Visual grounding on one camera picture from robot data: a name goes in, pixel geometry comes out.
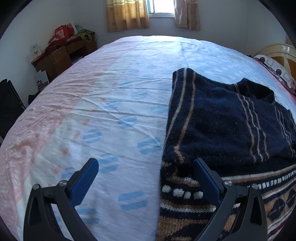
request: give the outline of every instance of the window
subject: window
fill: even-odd
[[[147,0],[148,12],[150,16],[171,16],[175,14],[173,0]]]

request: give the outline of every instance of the metal screw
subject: metal screw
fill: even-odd
[[[59,182],[59,185],[60,186],[66,186],[67,185],[67,180],[61,180],[60,182]]]
[[[231,180],[224,180],[224,184],[226,185],[226,186],[231,186],[232,185],[232,181]]]
[[[33,189],[34,190],[37,190],[39,188],[39,184],[35,184],[34,186],[33,186]]]
[[[258,187],[258,185],[257,185],[256,183],[253,183],[253,184],[252,184],[252,188],[254,188],[254,189],[257,190],[259,187]]]

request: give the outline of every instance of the curtain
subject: curtain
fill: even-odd
[[[146,0],[107,0],[108,32],[149,28]]]
[[[197,0],[174,0],[176,27],[200,31]]]

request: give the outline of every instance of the sunlight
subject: sunlight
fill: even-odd
[[[150,4],[150,11],[151,12],[154,12],[154,9],[153,9],[153,0],[149,0],[149,4]]]
[[[173,0],[154,0],[155,12],[175,13]]]

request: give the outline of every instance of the striped sweater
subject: striped sweater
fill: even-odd
[[[203,158],[223,180],[258,184],[265,204],[268,240],[295,206],[296,126],[274,92],[250,80],[227,85],[191,69],[173,73],[173,91],[160,172],[157,240],[194,240],[215,206],[192,178],[192,162]],[[220,239],[227,236],[234,205]]]

